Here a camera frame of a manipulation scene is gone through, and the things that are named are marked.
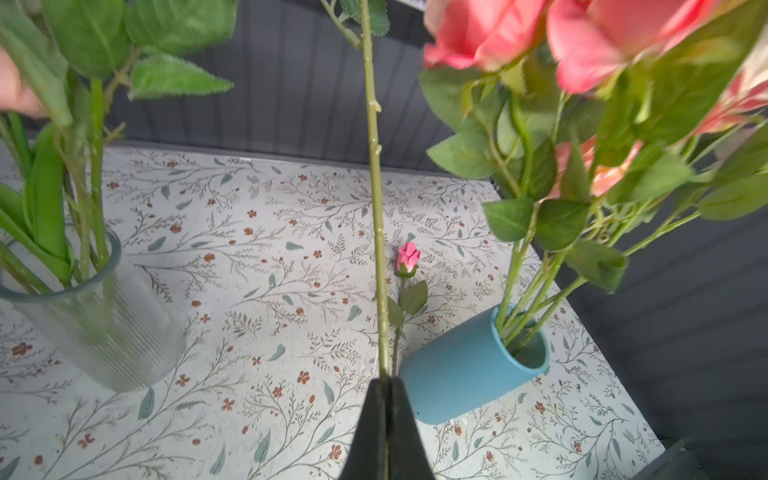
blue ceramic vase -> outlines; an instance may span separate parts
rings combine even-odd
[[[549,367],[541,331],[513,357],[496,331],[497,313],[498,306],[478,313],[403,361],[399,377],[418,420],[430,425],[447,422],[511,392]]]

floral tablecloth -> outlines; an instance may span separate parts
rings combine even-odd
[[[108,223],[186,351],[162,382],[115,395],[1,305],[0,478],[335,478],[376,374],[367,172],[112,149],[104,180]],[[482,215],[490,184],[384,183],[390,256],[413,240],[430,290],[407,355],[499,301],[510,249]],[[437,478],[631,478],[663,451],[569,306],[545,332],[544,375],[419,425]]]

clear glass vase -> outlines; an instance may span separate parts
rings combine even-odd
[[[68,230],[73,250],[77,235]],[[138,276],[120,240],[108,232],[107,266],[85,283],[47,294],[26,293],[13,277],[0,276],[0,299],[21,312],[61,354],[115,392],[156,382],[184,351],[184,331]],[[23,246],[13,253],[49,286],[58,283]]]

gray wall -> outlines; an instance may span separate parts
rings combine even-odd
[[[361,57],[315,1],[242,0],[233,40],[192,58],[231,92],[121,95],[112,124],[135,140],[366,163]],[[389,14],[391,34],[375,41],[382,162],[437,170],[425,149],[450,132],[415,80],[422,15],[396,2]],[[571,298],[657,434],[686,440],[714,478],[768,478],[766,237],[768,213],[695,221],[635,255],[616,295],[586,286]]]

vase rim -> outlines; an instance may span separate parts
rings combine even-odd
[[[496,342],[496,346],[502,351],[506,359],[515,367],[519,368],[520,370],[523,370],[524,372],[528,372],[532,375],[539,375],[542,371],[542,369],[545,369],[546,366],[549,364],[549,349],[547,348],[547,343],[544,339],[544,334],[539,330],[536,332],[536,336],[541,338],[542,343],[544,344],[544,358],[541,362],[540,366],[537,366],[535,368],[531,368],[529,366],[523,365],[520,363],[512,354],[507,350],[507,347],[504,345],[504,342],[502,342],[502,338],[498,334],[498,330],[496,329],[496,316],[498,315],[498,308],[500,305],[497,305],[493,308],[491,311],[491,315],[488,316],[488,324],[491,327],[491,331],[493,334],[493,340]],[[512,309],[515,308],[515,305],[511,303],[509,305],[510,312]]]
[[[120,245],[120,239],[117,234],[110,227],[106,227],[106,234],[111,247],[109,261],[103,269],[96,272],[96,274],[89,278],[87,282],[79,283],[76,286],[51,293],[17,292],[5,288],[5,286],[0,283],[0,300],[8,300],[12,303],[42,303],[49,300],[61,300],[68,296],[77,296],[85,290],[94,288],[93,285],[99,284],[110,272],[114,271],[123,254],[123,247]]]

